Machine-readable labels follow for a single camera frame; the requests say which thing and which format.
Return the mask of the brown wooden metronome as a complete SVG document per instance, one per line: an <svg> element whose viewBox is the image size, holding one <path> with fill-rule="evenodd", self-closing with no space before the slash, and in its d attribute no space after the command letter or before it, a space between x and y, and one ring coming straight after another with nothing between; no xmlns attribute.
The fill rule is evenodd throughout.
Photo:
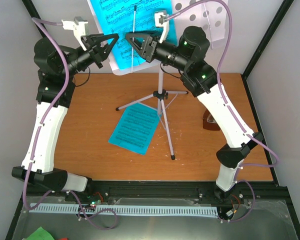
<svg viewBox="0 0 300 240"><path fill-rule="evenodd" d="M202 127L208 131L220 131L218 123L213 118L212 114L206 109L202 118Z"/></svg>

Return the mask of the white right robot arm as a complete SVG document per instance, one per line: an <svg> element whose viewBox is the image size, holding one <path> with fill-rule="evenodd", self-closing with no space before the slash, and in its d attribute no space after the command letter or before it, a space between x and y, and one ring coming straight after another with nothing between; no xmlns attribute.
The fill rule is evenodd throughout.
<svg viewBox="0 0 300 240"><path fill-rule="evenodd" d="M217 151L220 162L215 195L221 199L236 183L236 174L244 159L263 140L260 132L254 132L243 121L228 98L225 88L218 83L217 72L205 62L210 46L204 30L188 26L178 45L161 41L154 31L129 32L127 42L148 63L158 60L177 69L186 89L202 103L220 127L226 144Z"/></svg>

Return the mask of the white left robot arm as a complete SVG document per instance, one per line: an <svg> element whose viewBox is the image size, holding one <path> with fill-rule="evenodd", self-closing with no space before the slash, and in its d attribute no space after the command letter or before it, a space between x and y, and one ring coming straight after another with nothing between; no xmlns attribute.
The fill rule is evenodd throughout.
<svg viewBox="0 0 300 240"><path fill-rule="evenodd" d="M75 74L92 64L102 68L118 39L116 33L99 33L81 37L83 45L78 48L53 44L48 37L35 44L34 63L39 68L36 120L27 154L12 169L14 178L50 191L76 191L85 202L93 198L89 177L54 167L55 149L76 87Z"/></svg>

